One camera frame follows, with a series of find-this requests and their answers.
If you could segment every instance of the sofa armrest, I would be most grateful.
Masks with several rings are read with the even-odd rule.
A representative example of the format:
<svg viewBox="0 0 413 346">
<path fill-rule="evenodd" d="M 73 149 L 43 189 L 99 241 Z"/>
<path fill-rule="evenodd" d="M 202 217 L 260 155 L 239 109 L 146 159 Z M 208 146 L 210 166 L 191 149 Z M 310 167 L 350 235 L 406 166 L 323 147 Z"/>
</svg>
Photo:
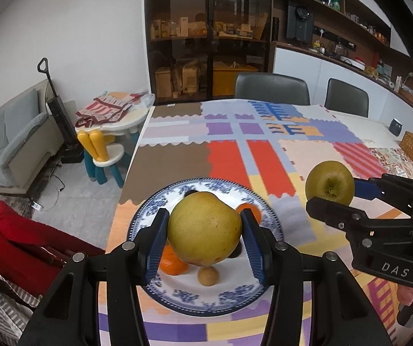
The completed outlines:
<svg viewBox="0 0 413 346">
<path fill-rule="evenodd" d="M 0 167 L 6 169 L 12 158 L 18 153 L 24 143 L 48 119 L 48 113 L 43 112 L 33 118 L 14 139 L 4 148 L 0 155 Z"/>
</svg>

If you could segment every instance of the dark mug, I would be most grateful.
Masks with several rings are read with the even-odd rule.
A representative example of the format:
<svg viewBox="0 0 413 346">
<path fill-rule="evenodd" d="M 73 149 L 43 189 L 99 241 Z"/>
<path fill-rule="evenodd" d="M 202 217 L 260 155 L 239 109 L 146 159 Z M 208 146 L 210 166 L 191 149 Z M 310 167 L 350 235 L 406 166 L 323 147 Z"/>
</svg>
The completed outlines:
<svg viewBox="0 0 413 346">
<path fill-rule="evenodd" d="M 389 131 L 395 136 L 399 136 L 402 132 L 402 124 L 398 120 L 393 119 L 389 125 Z"/>
</svg>

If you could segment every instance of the countertop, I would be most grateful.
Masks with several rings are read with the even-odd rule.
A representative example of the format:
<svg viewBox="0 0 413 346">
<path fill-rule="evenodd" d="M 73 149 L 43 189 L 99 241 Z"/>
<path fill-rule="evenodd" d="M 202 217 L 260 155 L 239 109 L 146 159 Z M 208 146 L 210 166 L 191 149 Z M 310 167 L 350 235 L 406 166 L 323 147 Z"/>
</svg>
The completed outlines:
<svg viewBox="0 0 413 346">
<path fill-rule="evenodd" d="M 365 78 L 368 78 L 372 82 L 375 82 L 376 84 L 379 84 L 381 87 L 387 89 L 389 92 L 392 92 L 395 96 L 399 97 L 400 99 L 405 101 L 408 105 L 410 105 L 413 108 L 413 96 L 407 97 L 407 96 L 401 95 L 400 93 L 395 92 L 393 89 L 386 86 L 384 83 L 382 83 L 379 80 L 376 80 L 372 76 L 368 75 L 364 71 L 361 71 L 360 69 L 358 69 L 354 66 L 351 66 L 351 65 L 349 65 L 349 64 L 347 64 L 343 61 L 332 59 L 331 57 L 324 56 L 320 53 L 315 53 L 315 52 L 312 52 L 311 50 L 308 50 L 308 49 L 305 49 L 305 48 L 300 48 L 300 47 L 297 47 L 297 46 L 292 46 L 292 45 L 287 44 L 287 43 L 280 43 L 280 42 L 274 41 L 274 42 L 271 43 L 271 45 L 274 45 L 276 48 L 289 49 L 289 50 L 294 50 L 295 52 L 304 53 L 304 54 L 310 55 L 312 57 L 317 57 L 317 58 L 322 59 L 324 61 L 335 63 L 336 65 L 339 65 L 339 66 L 342 66 L 343 68 L 349 69 L 349 70 L 353 71 L 354 73 L 360 74 L 361 76 L 364 76 Z"/>
</svg>

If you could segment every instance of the gray chair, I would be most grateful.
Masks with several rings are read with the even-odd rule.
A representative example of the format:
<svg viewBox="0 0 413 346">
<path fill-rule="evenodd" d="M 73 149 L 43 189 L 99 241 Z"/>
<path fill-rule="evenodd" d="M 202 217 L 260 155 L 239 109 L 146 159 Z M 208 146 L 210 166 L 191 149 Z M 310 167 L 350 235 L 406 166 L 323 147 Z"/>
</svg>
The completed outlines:
<svg viewBox="0 0 413 346">
<path fill-rule="evenodd" d="M 351 84 L 330 78 L 325 108 L 368 117 L 368 94 Z"/>
<path fill-rule="evenodd" d="M 278 104 L 310 105 L 306 82 L 291 76 L 270 73 L 239 73 L 235 98 Z"/>
</svg>

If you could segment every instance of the blue gripper pad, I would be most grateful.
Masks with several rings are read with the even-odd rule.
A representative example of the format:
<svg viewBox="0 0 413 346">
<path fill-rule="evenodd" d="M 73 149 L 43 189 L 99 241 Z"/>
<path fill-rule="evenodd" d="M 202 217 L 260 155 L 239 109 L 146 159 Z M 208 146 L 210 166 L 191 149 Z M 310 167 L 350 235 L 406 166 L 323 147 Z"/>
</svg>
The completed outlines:
<svg viewBox="0 0 413 346">
<path fill-rule="evenodd" d="M 366 200 L 381 198 L 382 192 L 375 182 L 360 178 L 354 178 L 353 180 L 355 183 L 355 197 Z"/>
<path fill-rule="evenodd" d="M 140 249 L 140 253 L 146 254 L 144 279 L 147 280 L 147 283 L 155 277 L 159 269 L 160 259 L 162 258 L 166 242 L 169 218 L 170 213 L 166 209 L 160 208 L 150 226 L 150 237 L 147 239 L 146 252 Z"/>
<path fill-rule="evenodd" d="M 267 244 L 264 236 L 260 230 L 253 213 L 249 209 L 244 209 L 240 212 L 240 217 L 242 219 L 242 238 L 243 244 L 247 251 L 248 260 L 250 261 L 251 270 L 253 276 L 258 279 L 261 285 L 266 282 L 266 272 L 264 267 L 264 256 L 262 249 L 259 246 L 259 242 L 264 242 Z"/>
</svg>

